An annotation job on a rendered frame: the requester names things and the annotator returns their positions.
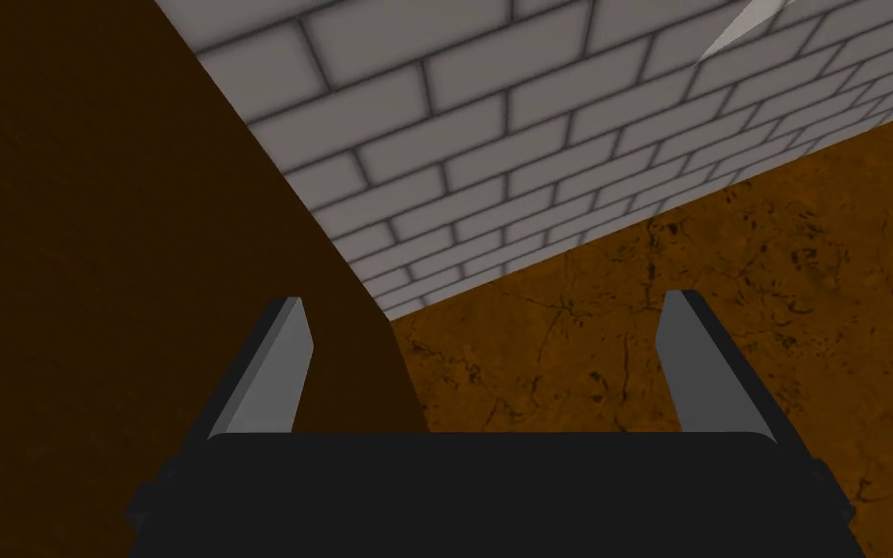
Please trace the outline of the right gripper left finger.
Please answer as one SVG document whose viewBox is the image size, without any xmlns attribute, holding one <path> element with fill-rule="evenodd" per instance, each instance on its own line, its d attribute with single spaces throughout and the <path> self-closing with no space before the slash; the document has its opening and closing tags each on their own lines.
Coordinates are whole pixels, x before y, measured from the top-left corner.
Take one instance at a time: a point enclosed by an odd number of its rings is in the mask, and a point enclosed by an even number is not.
<svg viewBox="0 0 893 558">
<path fill-rule="evenodd" d="M 204 437 L 292 432 L 313 352 L 300 298 L 270 302 L 210 400 Z"/>
</svg>

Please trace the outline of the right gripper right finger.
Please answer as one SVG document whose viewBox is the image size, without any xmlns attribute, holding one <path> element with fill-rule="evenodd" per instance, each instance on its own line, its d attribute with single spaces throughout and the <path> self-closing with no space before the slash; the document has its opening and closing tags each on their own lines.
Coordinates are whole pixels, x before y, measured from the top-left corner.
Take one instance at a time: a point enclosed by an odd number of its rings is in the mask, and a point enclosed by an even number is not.
<svg viewBox="0 0 893 558">
<path fill-rule="evenodd" d="M 754 400 L 752 368 L 698 292 L 665 293 L 655 345 L 684 432 L 751 432 L 778 440 Z"/>
</svg>

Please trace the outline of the dark brown wooden panel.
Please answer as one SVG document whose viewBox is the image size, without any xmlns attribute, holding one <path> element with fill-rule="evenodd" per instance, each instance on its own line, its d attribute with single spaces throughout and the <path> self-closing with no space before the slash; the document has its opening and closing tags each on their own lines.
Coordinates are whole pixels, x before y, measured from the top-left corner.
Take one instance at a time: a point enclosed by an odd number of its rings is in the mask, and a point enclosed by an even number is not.
<svg viewBox="0 0 893 558">
<path fill-rule="evenodd" d="M 285 295 L 296 429 L 425 429 L 387 318 L 154 1 L 0 0 L 0 558 L 125 558 L 130 496 Z"/>
</svg>

